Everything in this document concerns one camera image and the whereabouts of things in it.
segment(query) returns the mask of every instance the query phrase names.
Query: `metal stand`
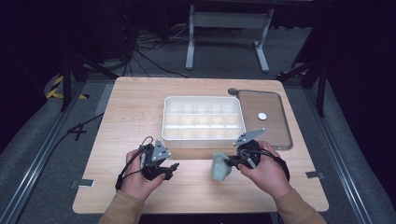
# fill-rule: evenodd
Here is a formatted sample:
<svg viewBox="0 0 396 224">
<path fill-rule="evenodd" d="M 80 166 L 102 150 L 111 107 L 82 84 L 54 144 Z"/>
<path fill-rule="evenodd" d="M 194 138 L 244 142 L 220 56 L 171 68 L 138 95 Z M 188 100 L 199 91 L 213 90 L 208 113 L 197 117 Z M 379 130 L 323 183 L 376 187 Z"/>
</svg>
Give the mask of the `metal stand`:
<svg viewBox="0 0 396 224">
<path fill-rule="evenodd" d="M 260 41 L 255 41 L 254 46 L 260 61 L 262 71 L 269 71 L 262 46 L 271 24 L 274 10 L 269 9 L 267 14 L 249 13 L 224 13 L 224 12 L 195 12 L 194 6 L 190 6 L 190 41 L 187 49 L 186 69 L 191 70 L 194 60 L 194 27 L 225 27 L 262 29 Z"/>
</svg>

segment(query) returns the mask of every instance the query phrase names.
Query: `finger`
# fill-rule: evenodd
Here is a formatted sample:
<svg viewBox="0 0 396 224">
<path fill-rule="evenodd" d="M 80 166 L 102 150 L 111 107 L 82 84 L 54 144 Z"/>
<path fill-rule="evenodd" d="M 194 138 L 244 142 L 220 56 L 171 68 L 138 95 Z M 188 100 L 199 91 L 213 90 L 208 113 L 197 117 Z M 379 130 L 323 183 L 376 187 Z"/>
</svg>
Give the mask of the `finger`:
<svg viewBox="0 0 396 224">
<path fill-rule="evenodd" d="M 241 171 L 241 174 L 245 175 L 245 176 L 248 176 L 249 171 L 251 170 L 248 167 L 246 167 L 246 165 L 244 165 L 242 163 L 238 164 L 238 169 Z"/>
<path fill-rule="evenodd" d="M 148 182 L 148 185 L 151 189 L 156 189 L 158 188 L 158 186 L 161 185 L 161 183 L 163 182 L 163 180 L 165 179 L 166 174 L 161 174 L 158 175 L 157 177 L 155 177 L 154 179 L 152 179 L 151 181 Z"/>
</svg>

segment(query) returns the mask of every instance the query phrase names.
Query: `person's right hand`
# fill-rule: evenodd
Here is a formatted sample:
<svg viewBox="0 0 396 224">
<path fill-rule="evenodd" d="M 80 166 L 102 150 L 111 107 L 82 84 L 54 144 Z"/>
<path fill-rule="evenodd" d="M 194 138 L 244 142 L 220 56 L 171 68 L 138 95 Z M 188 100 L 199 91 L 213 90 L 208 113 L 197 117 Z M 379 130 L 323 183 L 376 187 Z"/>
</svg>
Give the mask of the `person's right hand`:
<svg viewBox="0 0 396 224">
<path fill-rule="evenodd" d="M 259 141 L 260 148 L 266 149 L 277 157 L 279 154 L 272 146 L 264 141 Z M 250 178 L 257 187 L 270 194 L 273 198 L 281 197 L 292 190 L 285 173 L 274 159 L 261 155 L 260 162 L 256 168 L 250 169 L 243 164 L 239 164 L 242 175 Z"/>
</svg>

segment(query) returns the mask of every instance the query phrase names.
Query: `black cable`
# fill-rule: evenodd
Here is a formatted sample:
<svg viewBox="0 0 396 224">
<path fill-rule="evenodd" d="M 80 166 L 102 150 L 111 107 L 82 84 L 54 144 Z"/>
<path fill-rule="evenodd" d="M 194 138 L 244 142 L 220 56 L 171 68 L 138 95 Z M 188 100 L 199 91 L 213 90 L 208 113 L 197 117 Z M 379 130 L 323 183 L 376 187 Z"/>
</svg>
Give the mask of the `black cable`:
<svg viewBox="0 0 396 224">
<path fill-rule="evenodd" d="M 139 67 L 145 71 L 146 76 L 150 77 L 149 74 L 148 74 L 148 71 L 146 71 L 146 69 L 145 69 L 144 67 L 142 67 L 142 65 L 141 65 L 140 62 L 134 57 L 134 55 L 133 55 L 132 57 L 136 60 L 136 62 L 137 62 L 137 64 L 139 65 Z"/>
<path fill-rule="evenodd" d="M 186 75 L 183 75 L 183 74 L 180 74 L 180 73 L 177 73 L 177 72 L 172 72 L 172 71 L 169 71 L 169 70 L 166 70 L 166 69 L 162 68 L 161 66 L 159 66 L 158 64 L 156 64 L 154 61 L 152 61 L 150 58 L 148 58 L 146 55 L 142 54 L 142 52 L 140 52 L 138 49 L 136 49 L 136 52 L 139 53 L 140 56 L 142 56 L 142 57 L 144 57 L 145 59 L 149 60 L 151 63 L 155 64 L 157 67 L 159 67 L 159 68 L 160 68 L 161 70 L 163 70 L 164 72 L 171 73 L 171 74 L 176 74 L 176 75 L 180 75 L 180 76 L 182 76 L 182 77 L 187 77 Z"/>
</svg>

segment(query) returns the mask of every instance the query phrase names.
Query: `metal bar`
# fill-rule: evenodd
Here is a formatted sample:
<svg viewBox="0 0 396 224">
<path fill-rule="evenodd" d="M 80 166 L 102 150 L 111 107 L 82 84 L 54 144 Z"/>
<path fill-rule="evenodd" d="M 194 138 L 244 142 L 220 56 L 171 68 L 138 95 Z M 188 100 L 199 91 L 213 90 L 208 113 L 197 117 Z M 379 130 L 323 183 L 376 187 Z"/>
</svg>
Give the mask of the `metal bar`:
<svg viewBox="0 0 396 224">
<path fill-rule="evenodd" d="M 332 137 L 332 132 L 330 131 L 326 119 L 322 118 L 317 111 L 314 93 L 309 89 L 304 89 L 304 93 L 312 111 L 315 114 L 315 118 L 320 125 L 320 129 L 325 135 L 330 150 L 329 154 L 332 158 L 332 163 L 334 164 L 335 170 L 337 171 L 341 183 L 344 186 L 344 190 L 346 191 L 346 195 L 350 201 L 350 204 L 352 205 L 352 209 L 355 212 L 356 218 L 358 219 L 359 223 L 373 223 L 370 219 L 370 215 L 368 214 L 366 207 L 364 206 L 363 201 L 361 200 L 361 196 L 358 189 L 356 188 L 355 181 L 350 175 L 347 169 L 347 165 L 344 163 L 338 146 L 336 145 Z"/>
<path fill-rule="evenodd" d="M 78 97 L 81 95 L 84 89 L 85 83 L 78 82 L 72 95 L 70 105 L 64 112 L 61 112 L 58 118 L 55 120 L 49 135 L 35 156 L 34 161 L 24 175 L 22 182 L 17 188 L 11 201 L 8 203 L 6 210 L 0 218 L 0 224 L 17 223 L 21 217 L 21 213 L 25 205 L 29 202 L 29 199 L 35 189 L 35 185 L 38 182 L 38 178 L 45 168 L 46 160 L 50 157 L 52 148 L 54 147 L 55 140 L 58 137 L 58 133 L 61 130 L 68 114 L 70 113 L 73 104 L 76 102 Z"/>
</svg>

